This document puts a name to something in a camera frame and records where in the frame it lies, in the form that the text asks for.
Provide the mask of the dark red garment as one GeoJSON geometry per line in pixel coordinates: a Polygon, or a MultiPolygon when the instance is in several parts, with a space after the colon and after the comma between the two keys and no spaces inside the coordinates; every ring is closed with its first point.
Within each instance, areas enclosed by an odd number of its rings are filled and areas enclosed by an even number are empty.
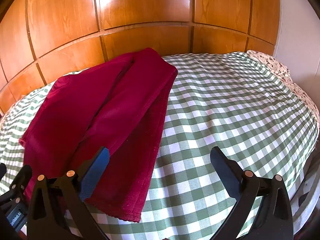
{"type": "Polygon", "coordinates": [[[58,78],[22,135],[33,177],[77,170],[105,147],[110,162],[88,203],[129,222],[141,218],[177,69],[153,49],[58,78]]]}

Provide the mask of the floral patterned pillow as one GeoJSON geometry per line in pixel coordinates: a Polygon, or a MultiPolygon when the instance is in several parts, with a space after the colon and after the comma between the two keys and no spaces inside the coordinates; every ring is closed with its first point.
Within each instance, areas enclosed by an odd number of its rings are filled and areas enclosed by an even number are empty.
{"type": "Polygon", "coordinates": [[[279,62],[271,55],[265,54],[263,52],[248,50],[246,51],[246,53],[250,58],[264,64],[273,75],[279,78],[282,83],[284,83],[284,85],[291,90],[292,93],[294,93],[297,97],[300,98],[300,100],[305,103],[305,105],[313,114],[313,117],[316,120],[317,127],[319,128],[319,110],[310,96],[308,96],[308,94],[301,87],[299,87],[299,85],[293,82],[289,68],[287,68],[287,66],[279,62]]]}

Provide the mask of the wooden panelled headboard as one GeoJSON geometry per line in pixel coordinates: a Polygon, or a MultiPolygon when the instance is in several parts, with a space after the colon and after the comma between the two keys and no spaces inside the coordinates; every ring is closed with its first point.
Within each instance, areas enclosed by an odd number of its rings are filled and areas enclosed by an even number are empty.
{"type": "Polygon", "coordinates": [[[1,112],[72,71],[150,47],[161,55],[272,54],[280,0],[7,0],[1,112]]]}

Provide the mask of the green white checkered bedspread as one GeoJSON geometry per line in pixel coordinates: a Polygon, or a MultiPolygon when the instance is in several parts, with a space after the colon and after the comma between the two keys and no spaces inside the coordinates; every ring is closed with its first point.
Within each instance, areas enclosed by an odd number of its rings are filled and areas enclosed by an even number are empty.
{"type": "Polygon", "coordinates": [[[317,144],[314,113],[247,53],[165,61],[178,75],[140,222],[90,208],[111,239],[210,239],[235,203],[210,163],[214,146],[256,176],[281,175],[293,195],[317,144]]]}

